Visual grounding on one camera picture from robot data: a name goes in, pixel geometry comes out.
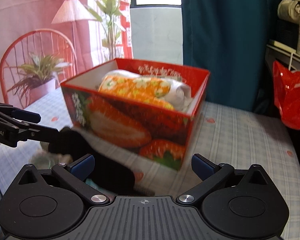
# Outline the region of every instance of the red chair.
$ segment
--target red chair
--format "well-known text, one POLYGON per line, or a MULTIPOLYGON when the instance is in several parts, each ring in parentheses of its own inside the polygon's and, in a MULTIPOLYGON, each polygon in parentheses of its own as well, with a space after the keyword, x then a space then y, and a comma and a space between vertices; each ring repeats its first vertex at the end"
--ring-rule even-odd
POLYGON ((71 66, 64 68, 58 75, 56 87, 76 75, 77 58, 74 46, 63 33, 52 29, 38 29, 22 35, 9 46, 0 62, 0 84, 4 102, 21 109, 34 101, 30 98, 29 91, 21 96, 22 91, 13 88, 23 78, 19 67, 22 64, 32 63, 29 53, 38 56, 53 54, 71 63, 71 66))

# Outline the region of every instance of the lamp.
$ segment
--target lamp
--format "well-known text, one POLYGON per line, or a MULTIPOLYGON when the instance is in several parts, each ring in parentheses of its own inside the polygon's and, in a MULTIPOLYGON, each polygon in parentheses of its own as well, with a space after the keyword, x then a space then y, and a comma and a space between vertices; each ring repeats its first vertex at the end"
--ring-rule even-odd
POLYGON ((72 22, 72 41, 75 53, 74 22, 79 20, 95 20, 95 18, 79 0, 65 0, 51 22, 52 24, 72 22))

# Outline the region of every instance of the strawberry box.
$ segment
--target strawberry box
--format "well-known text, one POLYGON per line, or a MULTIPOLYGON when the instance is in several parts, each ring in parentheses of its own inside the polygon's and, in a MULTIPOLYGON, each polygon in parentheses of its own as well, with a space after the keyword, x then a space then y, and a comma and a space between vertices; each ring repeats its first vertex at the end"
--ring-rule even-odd
POLYGON ((120 58, 63 82, 61 88, 75 126, 179 170, 198 130, 209 75, 200 68, 120 58), (102 78, 118 69, 181 81, 191 87, 191 102, 186 110, 176 111, 99 92, 102 78))

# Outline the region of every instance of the triangular cutout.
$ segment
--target triangular cutout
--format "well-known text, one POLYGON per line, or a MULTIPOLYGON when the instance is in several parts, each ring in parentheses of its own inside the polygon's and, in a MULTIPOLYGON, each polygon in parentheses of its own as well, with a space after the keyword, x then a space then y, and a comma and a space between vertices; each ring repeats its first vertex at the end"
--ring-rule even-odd
POLYGON ((259 185, 267 185, 268 184, 260 171, 255 171, 252 174, 252 176, 249 180, 249 183, 259 184, 259 185))
POLYGON ((19 185, 36 183, 37 179, 30 170, 26 170, 25 173, 22 175, 21 179, 19 180, 19 185))

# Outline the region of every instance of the plaid tablecloth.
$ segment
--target plaid tablecloth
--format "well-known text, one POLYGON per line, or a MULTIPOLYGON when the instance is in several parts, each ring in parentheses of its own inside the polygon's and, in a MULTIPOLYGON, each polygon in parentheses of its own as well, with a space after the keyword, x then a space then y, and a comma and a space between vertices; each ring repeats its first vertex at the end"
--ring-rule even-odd
MULTIPOLYGON (((27 110, 39 113, 42 125, 57 129, 72 125, 60 89, 36 101, 27 110)), ((280 120, 206 103, 199 125, 201 129, 191 153, 200 153, 214 163, 229 163, 238 169, 247 169, 253 163, 261 164, 290 210, 283 239, 300 240, 300 166, 280 120)), ((145 173, 141 185, 154 190, 157 195, 176 197, 201 182, 191 170, 192 154, 176 172, 80 132, 97 151, 128 167, 141 169, 145 173)), ((17 148, 0 146, 0 190, 3 193, 39 147, 39 142, 30 140, 19 142, 17 148)))

